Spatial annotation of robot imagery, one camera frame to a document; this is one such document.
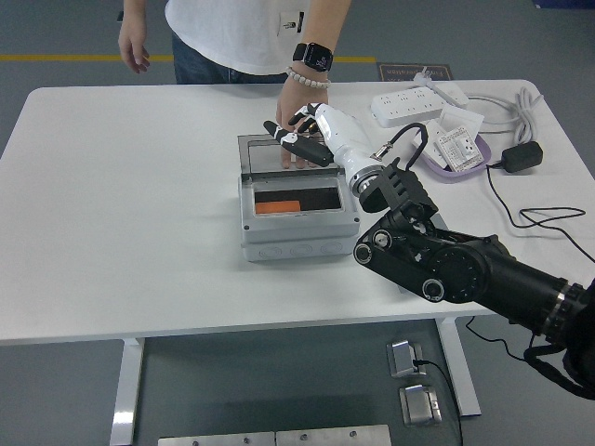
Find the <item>person's left hand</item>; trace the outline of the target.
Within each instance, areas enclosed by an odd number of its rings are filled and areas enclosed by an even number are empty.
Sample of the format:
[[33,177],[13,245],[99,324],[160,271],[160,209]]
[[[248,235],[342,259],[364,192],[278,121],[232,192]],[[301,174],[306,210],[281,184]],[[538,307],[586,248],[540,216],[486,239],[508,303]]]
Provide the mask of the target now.
[[296,126],[289,124],[294,115],[309,103],[327,103],[326,89],[312,88],[293,79],[284,82],[277,101],[276,121],[286,131],[294,132]]

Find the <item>person's right hand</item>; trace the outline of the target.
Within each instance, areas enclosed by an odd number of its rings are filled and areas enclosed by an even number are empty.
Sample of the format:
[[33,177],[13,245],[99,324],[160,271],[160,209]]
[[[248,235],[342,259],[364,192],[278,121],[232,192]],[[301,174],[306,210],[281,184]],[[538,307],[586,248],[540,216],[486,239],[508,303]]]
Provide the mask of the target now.
[[134,73],[148,71],[149,53],[146,41],[146,24],[143,20],[124,20],[118,38],[120,56],[124,64]]

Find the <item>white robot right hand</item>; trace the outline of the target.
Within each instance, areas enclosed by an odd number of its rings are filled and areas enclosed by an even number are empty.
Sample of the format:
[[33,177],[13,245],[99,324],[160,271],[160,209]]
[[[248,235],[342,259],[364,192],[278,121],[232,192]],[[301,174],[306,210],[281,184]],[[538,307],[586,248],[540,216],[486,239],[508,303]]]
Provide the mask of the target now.
[[372,157],[372,145],[361,124],[352,116],[324,103],[308,104],[294,115],[289,132],[272,121],[263,123],[269,134],[287,151],[309,162],[326,167],[342,167],[348,184],[358,189],[374,180],[382,163]]

